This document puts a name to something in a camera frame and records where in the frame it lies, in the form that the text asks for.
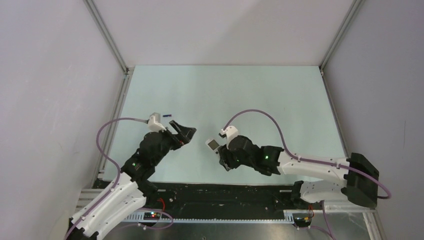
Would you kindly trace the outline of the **white remote control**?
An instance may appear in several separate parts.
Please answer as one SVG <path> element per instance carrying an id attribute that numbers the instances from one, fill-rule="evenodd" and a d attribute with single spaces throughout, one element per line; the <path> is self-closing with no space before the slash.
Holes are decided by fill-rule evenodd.
<path id="1" fill-rule="evenodd" d="M 220 147 L 220 144 L 215 140 L 215 139 L 213 139 L 213 138 L 210 138 L 210 139 L 208 139 L 206 142 L 205 142 L 205 144 L 207 145 L 207 147 L 210 149 L 210 150 L 212 150 L 215 154 L 218 154 L 219 153 L 219 151 L 218 151 L 218 149 L 219 149 L 219 147 Z"/>

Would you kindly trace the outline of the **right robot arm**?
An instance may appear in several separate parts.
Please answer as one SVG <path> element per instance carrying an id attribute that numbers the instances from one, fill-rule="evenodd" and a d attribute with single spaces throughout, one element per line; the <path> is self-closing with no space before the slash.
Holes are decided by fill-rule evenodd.
<path id="1" fill-rule="evenodd" d="M 226 171 L 247 166 L 271 176 L 301 175 L 316 181 L 296 181 L 290 195 L 297 209 L 321 201 L 349 201 L 354 205 L 374 209 L 378 205 L 380 173 L 360 153 L 348 158 L 312 158 L 290 156 L 282 147 L 257 146 L 246 136 L 238 135 L 214 153 Z"/>

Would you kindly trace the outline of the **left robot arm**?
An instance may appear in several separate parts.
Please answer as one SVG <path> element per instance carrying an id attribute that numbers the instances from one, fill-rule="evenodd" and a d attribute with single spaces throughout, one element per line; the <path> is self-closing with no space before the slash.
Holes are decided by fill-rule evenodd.
<path id="1" fill-rule="evenodd" d="M 137 121 L 147 124 L 149 132 L 123 166 L 101 152 L 116 167 L 117 175 L 99 195 L 70 217 L 65 240 L 102 240 L 128 215 L 143 207 L 154 207 L 158 201 L 157 188 L 148 179 L 170 151 L 187 145 L 197 131 L 172 120 L 169 124 L 176 131 L 172 133 L 161 124 L 157 113 Z"/>

